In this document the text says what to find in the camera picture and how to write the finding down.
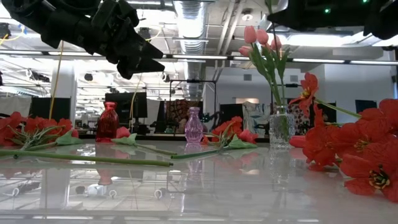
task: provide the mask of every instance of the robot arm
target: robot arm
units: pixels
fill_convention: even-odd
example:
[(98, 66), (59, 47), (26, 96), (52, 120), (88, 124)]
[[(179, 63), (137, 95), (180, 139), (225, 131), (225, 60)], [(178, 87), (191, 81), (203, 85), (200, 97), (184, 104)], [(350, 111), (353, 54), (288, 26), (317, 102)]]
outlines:
[(11, 17), (58, 48), (61, 40), (118, 65), (123, 78), (162, 72), (163, 53), (136, 33), (137, 12), (125, 0), (2, 0)]

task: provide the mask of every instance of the white wall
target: white wall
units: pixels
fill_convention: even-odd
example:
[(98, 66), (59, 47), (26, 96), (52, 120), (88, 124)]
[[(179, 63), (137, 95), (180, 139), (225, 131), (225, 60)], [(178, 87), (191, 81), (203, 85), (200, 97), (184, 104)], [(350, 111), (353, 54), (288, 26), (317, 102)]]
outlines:
[[(379, 60), (389, 60), (385, 54)], [(377, 105), (394, 97), (392, 67), (374, 65), (325, 65), (325, 100), (356, 112), (355, 100), (374, 100)], [(337, 112), (338, 123), (355, 122), (356, 118)]]
[[(214, 68), (206, 68), (207, 79), (211, 79)], [(251, 74), (252, 81), (243, 81), (244, 74)], [(299, 82), (290, 82), (290, 75), (298, 75)], [(300, 83), (304, 74), (299, 69), (287, 69), (285, 83)], [(208, 86), (205, 87), (203, 99), (205, 111), (212, 113), (214, 108), (214, 93)], [(286, 88), (286, 98), (296, 98), (301, 93), (299, 88)], [(260, 103), (271, 103), (271, 89), (267, 80), (255, 69), (243, 70), (242, 68), (224, 68), (217, 83), (217, 109), (220, 104), (235, 103), (234, 98), (257, 98)]]
[[(379, 60), (389, 60), (388, 54)], [(319, 91), (316, 94), (321, 100), (329, 103), (337, 102), (337, 106), (356, 112), (355, 100), (374, 100), (379, 103), (385, 98), (394, 97), (391, 80), (394, 68), (374, 65), (319, 65), (310, 70), (318, 78)], [(214, 74), (214, 68), (206, 68), (207, 79)], [(244, 74), (251, 74), (252, 81), (243, 81)], [(299, 69), (287, 69), (285, 83), (290, 82), (291, 75), (298, 75), (298, 82), (304, 79), (304, 73)], [(286, 88), (286, 98), (296, 98), (302, 88)], [(224, 68), (217, 83), (217, 109), (220, 104), (235, 103), (235, 98), (258, 98), (260, 103), (271, 103), (271, 91), (266, 79), (257, 70), (242, 68)], [(203, 96), (205, 111), (213, 113), (214, 93), (205, 90)], [(337, 122), (354, 122), (350, 115), (337, 112)]]

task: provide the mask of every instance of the glossy table surface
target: glossy table surface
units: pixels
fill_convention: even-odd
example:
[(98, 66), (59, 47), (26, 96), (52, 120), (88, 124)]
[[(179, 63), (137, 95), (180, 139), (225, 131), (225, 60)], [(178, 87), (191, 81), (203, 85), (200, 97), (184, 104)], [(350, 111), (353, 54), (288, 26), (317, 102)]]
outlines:
[[(145, 142), (179, 154), (209, 150)], [(169, 158), (128, 146), (56, 147), (59, 154)], [(172, 167), (22, 157), (0, 160), (0, 223), (397, 223), (398, 205), (348, 192), (338, 169), (312, 172), (301, 149), (266, 144)]]

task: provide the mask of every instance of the clear glass vase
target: clear glass vase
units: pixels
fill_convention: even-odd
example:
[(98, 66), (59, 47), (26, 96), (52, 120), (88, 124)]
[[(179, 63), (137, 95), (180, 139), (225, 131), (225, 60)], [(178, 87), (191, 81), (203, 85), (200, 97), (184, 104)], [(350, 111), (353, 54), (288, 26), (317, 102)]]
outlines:
[(287, 113), (287, 106), (276, 106), (269, 118), (269, 143), (271, 148), (289, 148), (294, 135), (294, 115)]
[(185, 125), (185, 138), (189, 143), (199, 143), (203, 138), (203, 126), (199, 119), (200, 108), (189, 108), (190, 117)]

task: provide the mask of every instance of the yellow cable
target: yellow cable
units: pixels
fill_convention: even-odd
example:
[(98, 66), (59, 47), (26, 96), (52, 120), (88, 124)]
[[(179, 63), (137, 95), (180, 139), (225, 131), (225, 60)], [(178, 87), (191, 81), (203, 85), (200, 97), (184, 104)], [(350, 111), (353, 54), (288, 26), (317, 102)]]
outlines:
[(153, 39), (155, 39), (156, 37), (158, 37), (159, 34), (160, 34), (160, 32), (162, 32), (162, 29), (163, 29), (163, 28), (161, 28), (161, 27), (158, 27), (158, 28), (159, 28), (159, 31), (157, 32), (157, 34), (156, 34), (154, 37), (151, 37), (151, 38), (145, 39), (145, 40), (146, 40), (146, 41), (150, 41), (150, 40), (153, 40)]
[(142, 74), (139, 75), (139, 80), (138, 80), (136, 89), (134, 90), (134, 94), (133, 94), (132, 99), (131, 99), (131, 105), (130, 105), (130, 119), (131, 119), (131, 121), (132, 121), (132, 116), (133, 116), (132, 107), (134, 105), (134, 99), (136, 99), (136, 94), (137, 94), (139, 83), (141, 82), (141, 78), (142, 78)]
[(2, 45), (2, 43), (6, 40), (6, 38), (8, 37), (8, 34), (6, 34), (0, 41), (0, 46)]
[(62, 41), (62, 43), (61, 43), (61, 54), (60, 54), (60, 60), (58, 61), (58, 70), (57, 70), (57, 76), (55, 77), (54, 91), (53, 91), (52, 97), (51, 97), (51, 106), (50, 106), (50, 115), (49, 115), (49, 119), (51, 119), (51, 117), (52, 117), (52, 108), (54, 107), (55, 93), (57, 92), (58, 76), (59, 76), (59, 74), (60, 74), (61, 61), (62, 61), (62, 53), (63, 53), (63, 41)]
[(11, 38), (11, 39), (7, 39), (7, 40), (5, 39), (5, 38), (7, 38), (7, 37), (5, 37), (5, 38), (3, 39), (3, 41), (13, 41), (13, 40), (16, 40), (16, 39), (22, 37), (23, 34), (24, 34), (24, 30), (22, 29), (21, 33), (20, 33), (18, 36), (14, 37), (14, 38)]

